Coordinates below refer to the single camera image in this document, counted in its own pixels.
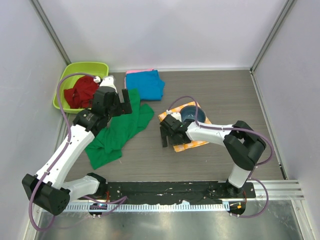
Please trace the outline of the dark blue ceramic bowl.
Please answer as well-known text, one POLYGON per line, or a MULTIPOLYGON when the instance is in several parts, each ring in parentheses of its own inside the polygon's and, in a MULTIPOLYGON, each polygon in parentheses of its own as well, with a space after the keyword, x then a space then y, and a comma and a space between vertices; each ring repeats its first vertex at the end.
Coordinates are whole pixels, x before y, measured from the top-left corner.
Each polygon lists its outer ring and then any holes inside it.
MULTIPOLYGON (((195 120, 196 118, 196 106, 195 105, 187 105, 180 110, 181 120, 195 120)), ((197 121, 200 123, 205 123, 206 114, 205 112, 198 107, 197 109, 197 121)))

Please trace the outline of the blue t shirt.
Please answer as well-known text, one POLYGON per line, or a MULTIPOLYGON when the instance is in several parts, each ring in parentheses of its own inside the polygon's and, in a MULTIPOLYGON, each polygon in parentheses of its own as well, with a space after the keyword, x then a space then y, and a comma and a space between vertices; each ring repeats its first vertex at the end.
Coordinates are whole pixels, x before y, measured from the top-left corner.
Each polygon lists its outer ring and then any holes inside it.
POLYGON ((164 95, 165 82, 157 70, 127 73, 125 86, 128 90, 137 90, 140 99, 160 101, 164 95))

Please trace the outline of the green t shirt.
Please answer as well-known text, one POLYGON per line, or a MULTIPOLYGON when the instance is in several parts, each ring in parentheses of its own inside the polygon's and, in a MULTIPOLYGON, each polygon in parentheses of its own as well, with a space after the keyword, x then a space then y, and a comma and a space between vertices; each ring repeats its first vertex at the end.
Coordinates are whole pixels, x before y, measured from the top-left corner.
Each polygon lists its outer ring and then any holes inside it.
POLYGON ((125 144, 145 130, 155 114, 148 104, 141 104, 137 89, 131 89, 128 93, 132 113, 113 117, 109 126, 102 129, 85 148, 94 170, 121 158, 125 144))

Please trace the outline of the pink t shirt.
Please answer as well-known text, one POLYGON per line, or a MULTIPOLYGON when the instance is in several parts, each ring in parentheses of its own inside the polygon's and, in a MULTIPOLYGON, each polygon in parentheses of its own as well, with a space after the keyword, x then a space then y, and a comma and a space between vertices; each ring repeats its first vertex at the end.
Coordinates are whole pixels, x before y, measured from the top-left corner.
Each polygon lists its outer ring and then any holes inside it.
POLYGON ((124 87, 127 87, 127 75, 128 74, 134 74, 134 73, 140 73, 140 72, 150 72, 150 71, 154 71, 154 68, 148 68, 148 69, 136 69, 136 70, 128 70, 125 72, 125 77, 124 77, 124 87))

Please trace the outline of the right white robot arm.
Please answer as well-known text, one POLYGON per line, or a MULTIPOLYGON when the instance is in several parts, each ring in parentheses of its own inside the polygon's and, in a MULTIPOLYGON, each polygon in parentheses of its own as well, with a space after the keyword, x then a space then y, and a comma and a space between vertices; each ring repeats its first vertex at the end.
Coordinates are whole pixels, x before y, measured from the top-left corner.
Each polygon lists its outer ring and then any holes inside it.
POLYGON ((226 193, 236 198, 244 191, 250 173, 266 149, 265 141, 244 121, 234 125, 197 123, 193 119, 180 121, 167 115, 160 122, 162 146, 178 146, 191 142, 208 142, 226 148, 233 160, 232 171, 226 181, 226 193))

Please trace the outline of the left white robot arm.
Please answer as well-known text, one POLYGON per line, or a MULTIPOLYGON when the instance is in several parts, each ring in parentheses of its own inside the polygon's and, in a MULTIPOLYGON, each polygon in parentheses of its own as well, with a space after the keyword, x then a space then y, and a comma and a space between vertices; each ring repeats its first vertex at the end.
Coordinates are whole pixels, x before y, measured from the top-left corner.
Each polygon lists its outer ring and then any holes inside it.
POLYGON ((80 154, 107 126, 111 117, 132 113, 127 89, 122 90, 122 96, 123 102, 114 87, 98 88, 92 108, 76 115, 69 134, 49 161, 36 174, 26 174, 22 179, 30 203, 57 216, 71 201, 85 196, 100 200, 106 195, 106 179, 93 172, 70 182, 65 179, 80 154))

